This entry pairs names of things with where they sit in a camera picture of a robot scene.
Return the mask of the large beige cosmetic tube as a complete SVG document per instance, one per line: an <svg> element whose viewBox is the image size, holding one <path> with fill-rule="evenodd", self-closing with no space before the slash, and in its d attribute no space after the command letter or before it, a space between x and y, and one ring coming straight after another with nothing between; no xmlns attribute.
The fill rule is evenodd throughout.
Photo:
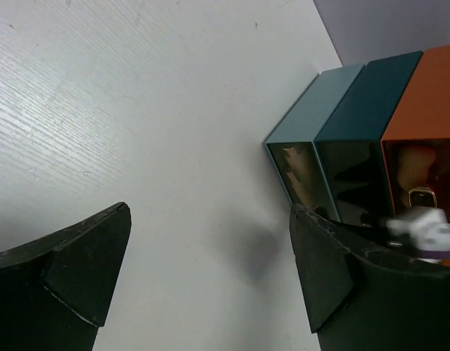
<svg viewBox="0 0 450 351"><path fill-rule="evenodd" d="M309 208L317 206L312 188L311 161L308 150L300 144L283 148L284 157L288 163L286 176L295 192L298 201Z"/></svg>

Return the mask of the tan gourd makeup sponge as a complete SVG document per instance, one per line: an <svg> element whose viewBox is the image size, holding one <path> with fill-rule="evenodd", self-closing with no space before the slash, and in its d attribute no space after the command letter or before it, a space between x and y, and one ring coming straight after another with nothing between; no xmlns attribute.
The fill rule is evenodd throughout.
<svg viewBox="0 0 450 351"><path fill-rule="evenodd" d="M406 208L438 207L435 190L428 184L430 168L435 160L435 150L429 146L407 145L401 149L398 157L397 183L402 190L401 202Z"/></svg>

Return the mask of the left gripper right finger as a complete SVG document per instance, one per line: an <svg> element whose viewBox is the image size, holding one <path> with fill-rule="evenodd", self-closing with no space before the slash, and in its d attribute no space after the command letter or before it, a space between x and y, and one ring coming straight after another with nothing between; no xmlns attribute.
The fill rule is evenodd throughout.
<svg viewBox="0 0 450 351"><path fill-rule="evenodd" d="M290 238L322 350L450 350L450 267L381 246L374 230L302 205Z"/></svg>

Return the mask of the clear orange drawer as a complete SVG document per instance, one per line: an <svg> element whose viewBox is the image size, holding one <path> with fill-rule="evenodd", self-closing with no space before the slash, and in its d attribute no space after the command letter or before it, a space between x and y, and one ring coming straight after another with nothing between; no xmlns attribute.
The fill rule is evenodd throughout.
<svg viewBox="0 0 450 351"><path fill-rule="evenodd" d="M384 140L382 146L394 213L433 207L450 222L450 139Z"/></svg>

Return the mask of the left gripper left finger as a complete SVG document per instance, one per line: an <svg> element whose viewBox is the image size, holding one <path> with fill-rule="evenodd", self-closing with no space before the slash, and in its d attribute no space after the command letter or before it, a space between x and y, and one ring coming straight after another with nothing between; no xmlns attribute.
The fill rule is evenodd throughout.
<svg viewBox="0 0 450 351"><path fill-rule="evenodd" d="M117 203L0 252L0 350L92 350L132 226Z"/></svg>

